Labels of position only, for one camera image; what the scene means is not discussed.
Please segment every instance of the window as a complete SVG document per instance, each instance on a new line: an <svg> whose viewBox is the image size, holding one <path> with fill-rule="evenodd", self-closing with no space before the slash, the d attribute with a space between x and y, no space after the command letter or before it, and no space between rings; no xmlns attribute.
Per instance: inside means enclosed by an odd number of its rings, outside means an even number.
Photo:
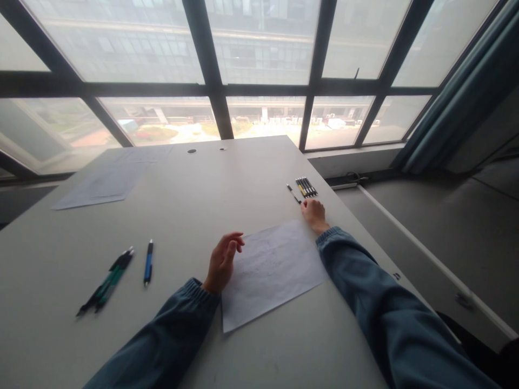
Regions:
<svg viewBox="0 0 519 389"><path fill-rule="evenodd" d="M431 96L388 96L371 125L364 144L401 140Z"/></svg>
<svg viewBox="0 0 519 389"><path fill-rule="evenodd" d="M372 101L373 96L316 97L307 150L353 145Z"/></svg>
<svg viewBox="0 0 519 389"><path fill-rule="evenodd" d="M85 81L204 83L182 1L23 1Z"/></svg>
<svg viewBox="0 0 519 389"><path fill-rule="evenodd" d="M435 0L394 86L438 86L496 0Z"/></svg>
<svg viewBox="0 0 519 389"><path fill-rule="evenodd" d="M101 98L137 146L219 140L208 97Z"/></svg>
<svg viewBox="0 0 519 389"><path fill-rule="evenodd" d="M318 0L205 0L224 84L307 84Z"/></svg>
<svg viewBox="0 0 519 389"><path fill-rule="evenodd" d="M501 0L12 0L0 6L0 177L73 172L121 146L274 135L302 152L404 143L508 9Z"/></svg>
<svg viewBox="0 0 519 389"><path fill-rule="evenodd" d="M74 172L121 147L78 98L0 99L0 148L40 174Z"/></svg>
<svg viewBox="0 0 519 389"><path fill-rule="evenodd" d="M0 14L0 70L49 71L20 35Z"/></svg>
<svg viewBox="0 0 519 389"><path fill-rule="evenodd" d="M299 146L304 97L228 97L234 137L288 135Z"/></svg>
<svg viewBox="0 0 519 389"><path fill-rule="evenodd" d="M410 0L338 0L323 77L378 78Z"/></svg>

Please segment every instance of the white paper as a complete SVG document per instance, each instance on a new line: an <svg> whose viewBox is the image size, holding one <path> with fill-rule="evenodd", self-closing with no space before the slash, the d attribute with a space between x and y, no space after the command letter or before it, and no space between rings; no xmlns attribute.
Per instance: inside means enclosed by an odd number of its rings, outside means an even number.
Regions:
<svg viewBox="0 0 519 389"><path fill-rule="evenodd" d="M147 164L109 165L92 173L52 207L54 210L126 199Z"/></svg>
<svg viewBox="0 0 519 389"><path fill-rule="evenodd" d="M222 293L223 332L232 331L323 283L328 275L300 220L243 238Z"/></svg>
<svg viewBox="0 0 519 389"><path fill-rule="evenodd" d="M126 199L146 167L169 154L172 147L127 147L118 150L52 209L61 210Z"/></svg>
<svg viewBox="0 0 519 389"><path fill-rule="evenodd" d="M109 163L155 163L168 155L172 148L173 145L125 147L122 150L119 150L119 152L112 157Z"/></svg>

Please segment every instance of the table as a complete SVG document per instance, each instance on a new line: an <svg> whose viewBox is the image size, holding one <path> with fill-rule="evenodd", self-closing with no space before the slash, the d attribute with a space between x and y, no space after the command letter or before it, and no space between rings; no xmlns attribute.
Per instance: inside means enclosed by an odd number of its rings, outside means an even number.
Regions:
<svg viewBox="0 0 519 389"><path fill-rule="evenodd" d="M175 145L147 168L125 201L50 209L120 151L101 155L0 233L0 387L82 387L190 277L204 280L224 233L250 234L302 219L287 190L300 176L319 192L329 223L350 232L423 300L287 136ZM150 238L154 274L146 290ZM105 309L76 319L130 245L136 255ZM386 384L354 315L328 280L227 335L218 309L181 387Z"/></svg>

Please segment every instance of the hand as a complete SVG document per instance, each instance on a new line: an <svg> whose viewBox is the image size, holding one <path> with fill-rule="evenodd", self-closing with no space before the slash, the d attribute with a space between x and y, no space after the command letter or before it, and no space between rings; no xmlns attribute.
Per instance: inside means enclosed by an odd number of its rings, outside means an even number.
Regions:
<svg viewBox="0 0 519 389"><path fill-rule="evenodd" d="M242 252L245 242L241 238L243 232L231 232L225 234L216 245L211 254L209 273L202 289L209 293L222 293L232 276L234 254Z"/></svg>
<svg viewBox="0 0 519 389"><path fill-rule="evenodd" d="M324 218L324 206L319 200L305 200L301 203L301 212L317 235L321 235L324 231L330 229L330 225Z"/></svg>

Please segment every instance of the window frame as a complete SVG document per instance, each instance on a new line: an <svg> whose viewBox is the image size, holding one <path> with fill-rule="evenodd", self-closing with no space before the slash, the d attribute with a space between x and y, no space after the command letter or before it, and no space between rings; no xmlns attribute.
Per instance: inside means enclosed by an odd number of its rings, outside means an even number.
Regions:
<svg viewBox="0 0 519 389"><path fill-rule="evenodd" d="M346 150L381 144L404 143L428 108L441 94L447 82L460 67L474 45L484 34L508 0L499 0L454 66L438 87L392 86L412 43L427 17L434 0L412 0L397 36L377 79L343 79L322 77L337 0L322 0L317 20L310 77L307 85L264 85L222 83L216 49L212 38L205 0L182 0L189 29L202 69L204 85L179 83L108 83L85 82L47 36L20 0L3 0L0 13L49 68L50 72L0 71L0 98L78 97L123 147L135 144L98 100L100 97L209 97L221 139L233 139L227 97L301 96L305 97L299 149L301 152ZM366 135L387 96L423 96L431 99L416 117L402 139L363 145ZM308 128L316 96L375 96L362 123L355 143L349 146L306 150ZM20 180L42 177L0 150L0 167Z"/></svg>

